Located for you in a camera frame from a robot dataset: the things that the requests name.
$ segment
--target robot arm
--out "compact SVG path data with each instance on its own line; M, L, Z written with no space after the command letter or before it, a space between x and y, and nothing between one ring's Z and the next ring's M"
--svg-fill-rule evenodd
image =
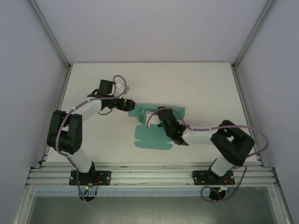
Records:
M234 166L242 166L252 150L254 140L240 128L225 128L207 132L193 131L180 124L171 110L160 110L157 113L159 126L165 130L168 137L178 145L214 144L221 155L209 168L209 178L217 180L223 177ZM229 120L224 120L219 126L234 126Z
M100 87L89 95L95 98L90 99L86 104L70 114L58 140L60 152L68 157L74 167L78 169L81 183L93 183L96 172L94 163L86 156L81 146L82 124L106 107L110 109L116 108L122 111L131 111L135 108L135 102L133 100L113 98L113 95L109 95L112 92L113 84L113 82L101 80ZM115 84L115 87L120 89L124 88L124 86L120 84ZM56 149L58 130L66 115L67 113L65 111L57 110L53 112L47 144L54 149Z

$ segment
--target white table surface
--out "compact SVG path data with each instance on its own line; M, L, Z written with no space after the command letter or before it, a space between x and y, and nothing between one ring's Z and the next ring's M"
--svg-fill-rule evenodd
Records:
M124 98L185 107L189 125L217 126L224 119L246 125L229 63L75 63L61 110L68 111L83 102L101 79L112 80L114 75L124 76L130 87ZM92 161L113 164L212 162L220 155L213 145L138 148L134 145L137 125L138 118L116 109L107 116L95 114L83 124L82 147ZM246 161L256 162L256 157ZM47 162L67 160L51 148Z

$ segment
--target teal cloth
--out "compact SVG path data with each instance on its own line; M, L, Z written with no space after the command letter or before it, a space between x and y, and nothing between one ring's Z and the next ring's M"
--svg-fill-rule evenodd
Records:
M145 127L145 113L154 112L160 105L148 105L148 104L139 104L135 106L135 109L128 112L129 117L138 117L141 125L136 126L135 129L135 138L138 141L135 141L134 144L139 148L150 148L150 149L161 149L169 150L172 148L173 144L170 142L171 139L167 137L164 129L158 127L158 125L150 125L148 128ZM177 106L167 106L176 111L178 111L182 117L185 116L185 108ZM180 117L173 113L177 120L181 120Z

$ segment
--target purple cable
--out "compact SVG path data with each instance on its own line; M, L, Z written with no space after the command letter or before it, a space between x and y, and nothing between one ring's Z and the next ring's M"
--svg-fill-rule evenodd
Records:
M62 123L61 123L61 125L60 125L60 127L59 127L59 130L58 130L58 132L57 132L57 137L56 137L56 142L55 142L55 148L56 148L56 151L57 151L59 154L65 156L65 157L67 158L67 160L71 163L71 165L75 168L75 170L76 170L76 172L77 172L77 186L78 186L78 189L79 189L80 196L81 196L81 198L83 199L84 202L85 202L86 200L85 200L85 198L84 198L84 196L83 196L83 193L82 193L82 191L81 191L80 184L79 184L79 169L78 169L78 167L76 166L76 164L71 160L71 158L68 157L67 154L62 153L62 152L59 150L59 146L58 146L59 138L60 138L62 129L63 129L65 123L66 123L66 120L68 119L68 117L70 116L70 114L73 113L75 110L79 109L80 107L84 106L85 104L87 104L88 102L91 102L91 101L95 101L95 100L105 100L105 99L117 99L117 98L121 97L121 96L124 94L124 92L125 92L125 90L126 90L126 88L127 88L127 82L126 82L126 80L125 80L124 77L119 76L119 75L116 75L116 76L113 77L113 82L114 82L114 84L116 83L116 82L115 82L115 78L116 78L116 77L121 78L121 79L123 80L124 84L125 84L125 88L124 88L123 92L122 92L120 95L118 95L118 96L116 96L116 97L93 98L93 99L89 99L89 100L86 100L86 101L82 102L81 104L79 104L79 105L76 106L75 108L71 109L71 110L66 114L66 116L65 116L65 118L63 119L63 121L62 121Z
M181 118L182 123L184 124L184 126L185 126L186 128L188 128L188 129L192 130L192 131L197 131L197 132L207 132L207 131L211 131L211 130L218 130L218 129L225 129L225 128L247 128L247 129L252 129L252 130L255 130L255 131L259 132L259 133L265 138L265 140L266 140L266 145L265 145L265 147L262 148L261 150L258 150L258 151L254 152L254 153L249 154L249 155L247 156L247 158L248 158L248 157L251 157L251 156L253 156L253 155L257 155L257 154L259 154L259 153L265 151L265 150L269 147L269 139L268 139L267 135L266 135L265 133L263 133L262 131L260 131L259 129L255 128L255 127L250 127L250 126L245 126L245 125L227 125L227 126L217 126L217 127L211 127L211 128L191 128L191 127L189 127L189 126L186 124L186 122L184 121L183 117L180 115L180 113L179 113L178 111L176 111L176 110L174 110L174 109L172 109L172 108L169 108L169 107L163 107L163 108L160 108L160 109L157 109L156 111L154 111L154 112L150 115L148 121L146 122L146 127L149 126L149 121L150 121L150 119L154 116L154 114L156 114L158 111L162 111L162 110L172 110L172 111L175 111L175 112L178 114L178 116ZM227 201L227 200L230 199L233 195L235 195L235 193L236 193L237 190L239 189L239 187L240 187L240 185L241 185L241 183L242 183L242 180L243 180L243 178L244 178L244 176L245 176L245 173L246 173L246 170L247 170L247 166L240 166L240 167L236 167L236 166L234 166L234 167L232 168L232 169L239 169L239 168L241 168L241 167L245 167L245 170L244 170L244 173L243 173L243 175L242 175L242 177L241 177L241 179L240 179L240 181L239 181L238 186L235 188L234 192L233 192L228 198L223 199L223 200L220 200L220 201L215 201L215 202L221 202L221 201L223 202L223 201ZM209 187L209 186L204 186L204 187L201 189L201 198L202 198L202 199L204 199L204 200L207 201L207 202L214 202L214 201L211 201L211 200L207 200L207 199L205 199L205 198L203 197L203 190L206 189L206 188L210 188L210 189L211 189L212 191L214 191L214 192L218 195L218 197L221 199L221 197L220 197L218 191L217 191L216 189L214 189L214 188Z
M201 196L201 198L204 199L206 202L224 202L224 201L227 201L227 200L229 200L230 198L232 198L232 197L237 193L237 191L238 191L238 189L239 189L239 187L240 187L240 185L241 185L241 183L242 183L242 181L243 181L243 178L244 178L244 176L245 176L246 170L247 170L247 166L240 166L240 167L236 167L236 168L234 168L234 169L239 169L239 168L241 168L241 167L245 167L244 172L243 172L243 175L242 175L242 177L241 177L241 179L240 179L238 185L236 186L235 190L232 192L232 194L231 194L230 196L228 196L227 198L221 199L221 197L220 197L218 191L217 191L215 188L212 188L212 187L210 187L210 186L204 186L204 187L201 189L201 191L200 191L200 196ZM203 196L203 191L204 191L204 189L206 189L206 188L209 188L209 189L211 189L212 191L216 192L216 194L218 195L218 197L220 198L220 200L219 200L219 201L216 201L216 200L208 200L208 199L206 199L206 198Z

